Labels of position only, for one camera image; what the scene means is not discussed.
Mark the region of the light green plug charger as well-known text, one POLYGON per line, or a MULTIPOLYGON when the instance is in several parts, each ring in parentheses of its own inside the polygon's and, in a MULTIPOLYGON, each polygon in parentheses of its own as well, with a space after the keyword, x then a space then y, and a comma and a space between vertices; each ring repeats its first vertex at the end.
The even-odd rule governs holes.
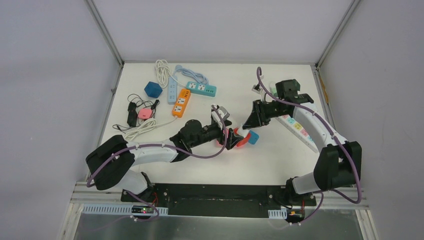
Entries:
POLYGON ((278 93, 277 93, 277 88, 276 88, 276 83, 275 82, 270 82, 269 83, 269 91, 271 92, 271 94, 274 96, 274 97, 278 97, 278 93))

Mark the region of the white charger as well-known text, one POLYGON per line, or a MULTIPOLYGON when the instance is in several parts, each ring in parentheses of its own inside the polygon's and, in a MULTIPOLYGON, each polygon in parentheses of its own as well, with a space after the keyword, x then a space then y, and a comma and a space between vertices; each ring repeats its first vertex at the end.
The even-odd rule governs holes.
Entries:
POLYGON ((241 127, 237 128, 237 134, 239 136, 242 136, 243 138, 246 138, 250 133, 249 129, 243 129, 241 127))

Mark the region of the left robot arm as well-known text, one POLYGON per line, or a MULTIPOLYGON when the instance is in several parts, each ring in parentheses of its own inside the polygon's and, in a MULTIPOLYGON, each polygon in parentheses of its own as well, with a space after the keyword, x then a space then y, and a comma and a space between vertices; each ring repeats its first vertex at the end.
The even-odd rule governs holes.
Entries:
POLYGON ((152 198, 153 189, 147 177, 131 168, 148 163, 176 163, 188 157, 205 159, 204 155, 194 154, 192 149, 202 144, 218 141, 222 149, 230 150, 244 139, 232 128, 227 128, 230 120, 212 120, 203 126, 192 119, 174 136, 157 142, 130 142, 122 135, 114 135, 92 151, 85 159, 91 176, 88 188, 99 191, 118 187, 133 193, 140 202, 152 198))

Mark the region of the blue small adapter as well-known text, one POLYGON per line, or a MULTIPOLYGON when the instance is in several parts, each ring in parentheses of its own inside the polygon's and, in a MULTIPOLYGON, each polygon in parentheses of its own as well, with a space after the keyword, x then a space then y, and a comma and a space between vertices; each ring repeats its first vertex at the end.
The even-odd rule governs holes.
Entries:
POLYGON ((252 131, 252 130, 250 130, 249 131, 249 134, 248 134, 248 143, 249 144, 251 144, 251 145, 255 145, 256 143, 257 143, 257 141, 259 140, 259 135, 256 133, 256 132, 254 132, 254 131, 252 131))

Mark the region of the red cube adapter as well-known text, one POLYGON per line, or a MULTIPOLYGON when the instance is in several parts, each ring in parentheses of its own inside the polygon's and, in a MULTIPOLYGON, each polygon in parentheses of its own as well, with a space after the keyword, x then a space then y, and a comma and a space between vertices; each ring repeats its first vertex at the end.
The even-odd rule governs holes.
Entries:
MULTIPOLYGON (((237 134, 237 128, 234 130, 234 133, 236 134, 236 136, 237 137, 242 137, 242 136, 240 136, 240 135, 238 135, 237 134)), ((243 138, 242 137, 242 139, 240 139, 240 140, 238 140, 237 141, 237 143, 236 143, 236 147, 242 147, 243 145, 245 145, 246 143, 248 142, 248 137, 246 137, 246 138, 243 138)))

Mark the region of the white multicolour power strip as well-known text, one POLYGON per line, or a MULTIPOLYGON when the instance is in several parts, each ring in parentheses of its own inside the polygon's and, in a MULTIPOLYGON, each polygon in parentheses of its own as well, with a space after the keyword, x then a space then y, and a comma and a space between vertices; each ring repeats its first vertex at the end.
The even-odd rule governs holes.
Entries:
POLYGON ((318 149, 306 129, 289 115, 283 115, 275 118, 280 124, 286 127, 301 142, 303 142, 313 152, 318 153, 318 149))

